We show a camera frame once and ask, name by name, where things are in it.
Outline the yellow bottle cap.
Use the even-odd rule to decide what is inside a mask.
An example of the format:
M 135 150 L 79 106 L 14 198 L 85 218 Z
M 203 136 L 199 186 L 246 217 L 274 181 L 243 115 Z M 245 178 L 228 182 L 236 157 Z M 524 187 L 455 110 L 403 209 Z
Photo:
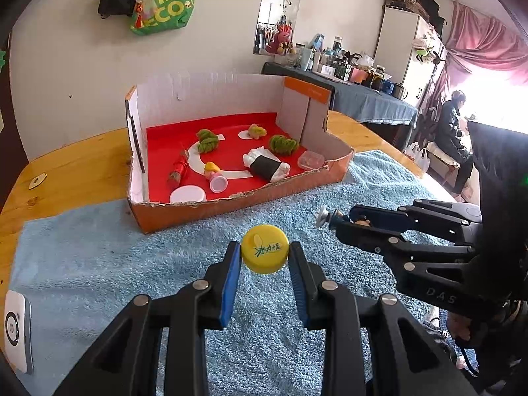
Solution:
M 288 252 L 288 238 L 277 226 L 254 226 L 242 238 L 244 264 L 257 274 L 267 275 L 278 271 L 284 266 Z

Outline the small yellow-green plush toy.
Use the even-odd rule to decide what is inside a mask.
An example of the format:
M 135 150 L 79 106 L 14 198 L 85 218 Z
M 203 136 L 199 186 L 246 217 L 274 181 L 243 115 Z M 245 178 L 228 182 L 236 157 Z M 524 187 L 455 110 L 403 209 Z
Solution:
M 253 139 L 253 140 L 258 140 L 260 138 L 263 138 L 267 135 L 267 130 L 255 123 L 253 123 L 249 129 L 248 129 L 248 135 Z

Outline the seated person in black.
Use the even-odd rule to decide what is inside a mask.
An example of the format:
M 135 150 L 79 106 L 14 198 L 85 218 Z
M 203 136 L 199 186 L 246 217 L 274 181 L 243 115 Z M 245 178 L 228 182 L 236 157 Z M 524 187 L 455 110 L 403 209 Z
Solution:
M 462 195 L 465 183 L 470 178 L 474 168 L 473 154 L 461 141 L 463 134 L 460 129 L 459 117 L 464 103 L 464 92 L 457 90 L 451 99 L 443 104 L 434 139 L 437 146 L 460 165 L 453 189 L 453 193 L 457 197 Z

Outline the clear pink plastic box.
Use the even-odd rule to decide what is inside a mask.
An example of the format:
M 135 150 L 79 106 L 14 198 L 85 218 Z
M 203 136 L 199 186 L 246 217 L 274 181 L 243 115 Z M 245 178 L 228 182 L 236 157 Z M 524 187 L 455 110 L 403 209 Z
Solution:
M 305 150 L 297 159 L 297 165 L 306 171 L 322 168 L 326 163 L 323 155 Z

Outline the light blue towel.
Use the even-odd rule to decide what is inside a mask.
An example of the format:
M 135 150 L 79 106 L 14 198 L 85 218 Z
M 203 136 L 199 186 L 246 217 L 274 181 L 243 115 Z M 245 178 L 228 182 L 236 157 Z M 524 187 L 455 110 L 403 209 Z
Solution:
M 20 380 L 50 395 L 89 345 L 136 295 L 170 296 L 221 260 L 230 241 L 258 224 L 280 228 L 306 257 L 353 293 L 377 297 L 396 282 L 380 256 L 340 243 L 315 225 L 321 206 L 395 209 L 417 198 L 447 199 L 388 155 L 356 155 L 343 181 L 252 208 L 143 234 L 123 200 L 26 223 L 10 287 L 31 306 L 33 371 Z M 240 274 L 233 316 L 206 340 L 214 395 L 317 395 L 324 335 L 304 330 L 290 275 Z

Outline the white device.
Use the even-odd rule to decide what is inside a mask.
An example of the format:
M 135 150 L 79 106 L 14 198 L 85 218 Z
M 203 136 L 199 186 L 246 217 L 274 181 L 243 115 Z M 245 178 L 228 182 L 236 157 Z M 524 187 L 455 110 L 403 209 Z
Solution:
M 31 349 L 31 305 L 21 293 L 8 290 L 4 317 L 5 355 L 24 374 L 33 373 Z

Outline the dark green knitted toy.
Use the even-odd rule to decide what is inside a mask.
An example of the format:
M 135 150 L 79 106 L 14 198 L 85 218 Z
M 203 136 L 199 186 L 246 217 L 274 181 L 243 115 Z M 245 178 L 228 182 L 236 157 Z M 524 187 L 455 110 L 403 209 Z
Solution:
M 281 134 L 272 136 L 269 140 L 269 149 L 278 155 L 293 155 L 299 148 L 297 140 Z

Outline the black white wrapped roll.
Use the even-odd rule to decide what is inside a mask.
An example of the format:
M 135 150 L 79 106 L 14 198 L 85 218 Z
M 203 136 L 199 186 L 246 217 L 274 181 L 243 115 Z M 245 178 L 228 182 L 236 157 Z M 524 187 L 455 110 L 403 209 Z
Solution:
M 288 163 L 282 162 L 264 147 L 251 149 L 244 154 L 243 163 L 253 175 L 267 182 L 279 182 L 288 177 L 291 170 Z

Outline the blue-covered side table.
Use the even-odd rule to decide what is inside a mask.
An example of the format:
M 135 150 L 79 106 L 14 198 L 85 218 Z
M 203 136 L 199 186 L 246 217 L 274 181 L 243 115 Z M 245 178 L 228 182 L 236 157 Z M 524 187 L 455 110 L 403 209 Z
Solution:
M 261 73 L 292 77 L 329 90 L 330 109 L 356 122 L 416 127 L 418 110 L 383 92 L 273 62 L 264 63 Z

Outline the pink yellow small figurine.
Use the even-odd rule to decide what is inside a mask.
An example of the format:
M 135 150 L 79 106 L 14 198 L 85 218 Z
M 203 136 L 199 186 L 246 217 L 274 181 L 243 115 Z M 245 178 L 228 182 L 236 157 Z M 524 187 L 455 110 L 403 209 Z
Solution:
M 221 169 L 213 162 L 205 164 L 204 176 L 209 181 L 209 187 L 213 193 L 222 193 L 227 189 L 228 180 L 222 174 Z

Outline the pink curtain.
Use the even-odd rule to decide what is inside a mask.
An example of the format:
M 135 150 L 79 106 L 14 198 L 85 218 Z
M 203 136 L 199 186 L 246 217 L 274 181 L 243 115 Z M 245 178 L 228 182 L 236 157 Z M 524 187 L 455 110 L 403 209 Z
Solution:
M 419 107 L 414 140 L 434 138 L 441 106 L 457 90 L 466 94 L 463 116 L 527 132 L 527 42 L 500 20 L 454 3 L 440 74 Z

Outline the white wardrobe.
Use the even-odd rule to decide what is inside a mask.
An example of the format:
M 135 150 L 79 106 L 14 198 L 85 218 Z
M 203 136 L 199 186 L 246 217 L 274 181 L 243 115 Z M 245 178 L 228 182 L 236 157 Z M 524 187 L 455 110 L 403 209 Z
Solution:
M 390 80 L 404 89 L 396 96 L 417 107 L 431 77 L 443 62 L 439 17 L 434 0 L 385 0 L 384 15 L 375 50 L 375 63 Z

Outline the white round lid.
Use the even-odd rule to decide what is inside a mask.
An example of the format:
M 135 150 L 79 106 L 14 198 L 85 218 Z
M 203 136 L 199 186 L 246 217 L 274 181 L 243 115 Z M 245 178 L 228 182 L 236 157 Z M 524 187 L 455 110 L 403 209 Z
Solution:
M 194 203 L 206 200 L 204 189 L 196 185 L 185 185 L 174 189 L 169 196 L 170 204 Z

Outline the orange white cardboard box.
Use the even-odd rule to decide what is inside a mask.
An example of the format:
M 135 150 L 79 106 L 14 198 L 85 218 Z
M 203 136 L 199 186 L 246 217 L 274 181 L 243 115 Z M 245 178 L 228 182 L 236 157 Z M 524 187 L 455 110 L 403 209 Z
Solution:
M 124 99 L 132 168 L 127 199 L 141 231 L 156 232 L 293 195 L 343 180 L 354 150 L 328 131 L 328 90 L 292 77 L 199 73 L 161 75 L 134 86 Z M 257 124 L 267 135 L 253 140 L 248 129 Z M 200 154 L 197 132 L 216 133 L 216 150 Z M 269 149 L 269 139 L 281 134 L 299 143 L 293 155 L 274 154 L 291 166 L 288 177 L 268 182 L 243 163 L 251 149 Z M 196 185 L 206 200 L 170 204 L 167 177 L 179 153 L 189 153 L 182 184 Z M 324 156 L 325 165 L 306 171 L 297 165 L 305 151 Z M 228 180 L 213 193 L 204 166 L 213 162 Z

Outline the small wooden tag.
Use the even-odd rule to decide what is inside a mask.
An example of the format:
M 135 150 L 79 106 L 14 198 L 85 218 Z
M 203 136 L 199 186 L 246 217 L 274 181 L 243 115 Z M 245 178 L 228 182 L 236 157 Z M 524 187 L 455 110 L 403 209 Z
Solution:
M 34 177 L 29 183 L 29 189 L 35 189 L 36 187 L 39 187 L 39 185 L 42 184 L 42 182 L 46 179 L 47 176 L 48 175 L 46 173 L 43 173 Z

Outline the red foil cracker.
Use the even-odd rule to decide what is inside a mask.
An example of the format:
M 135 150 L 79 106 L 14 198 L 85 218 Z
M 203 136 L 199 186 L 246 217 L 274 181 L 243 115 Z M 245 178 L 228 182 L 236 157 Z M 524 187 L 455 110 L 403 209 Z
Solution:
M 189 153 L 183 150 L 179 153 L 176 161 L 173 162 L 172 169 L 167 177 L 167 186 L 171 190 L 180 187 L 189 169 Z

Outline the green tote bag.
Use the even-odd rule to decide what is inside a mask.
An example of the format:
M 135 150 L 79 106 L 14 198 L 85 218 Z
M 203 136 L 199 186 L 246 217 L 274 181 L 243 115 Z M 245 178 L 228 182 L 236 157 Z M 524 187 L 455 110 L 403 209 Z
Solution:
M 187 26 L 195 0 L 133 0 L 130 30 L 147 36 Z

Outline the wall mirror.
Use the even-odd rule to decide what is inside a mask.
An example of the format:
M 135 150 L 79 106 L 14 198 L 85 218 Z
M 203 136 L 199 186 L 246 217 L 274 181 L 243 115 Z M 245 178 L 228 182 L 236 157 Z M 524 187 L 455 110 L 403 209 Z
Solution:
M 293 47 L 300 0 L 260 0 L 253 54 L 287 54 Z

